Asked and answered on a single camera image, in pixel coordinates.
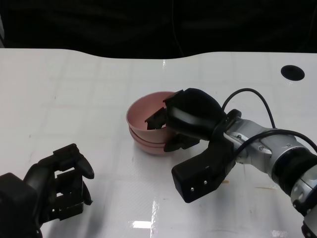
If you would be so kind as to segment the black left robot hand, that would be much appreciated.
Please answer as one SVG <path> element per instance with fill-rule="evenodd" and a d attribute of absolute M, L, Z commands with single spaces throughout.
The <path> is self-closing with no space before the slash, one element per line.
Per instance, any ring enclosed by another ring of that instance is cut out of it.
<path fill-rule="evenodd" d="M 41 159 L 24 179 L 12 173 L 0 177 L 0 236 L 41 238 L 41 226 L 83 212 L 92 199 L 83 178 L 93 179 L 92 166 L 70 144 Z"/>

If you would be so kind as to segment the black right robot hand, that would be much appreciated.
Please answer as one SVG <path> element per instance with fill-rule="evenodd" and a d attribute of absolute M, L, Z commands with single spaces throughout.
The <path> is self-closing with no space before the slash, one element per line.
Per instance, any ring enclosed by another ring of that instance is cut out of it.
<path fill-rule="evenodd" d="M 163 125 L 176 135 L 165 142 L 164 152 L 188 149 L 200 140 L 223 138 L 227 115 L 219 103 L 200 89 L 188 88 L 163 100 L 159 109 L 145 122 L 147 129 L 161 129 Z"/>

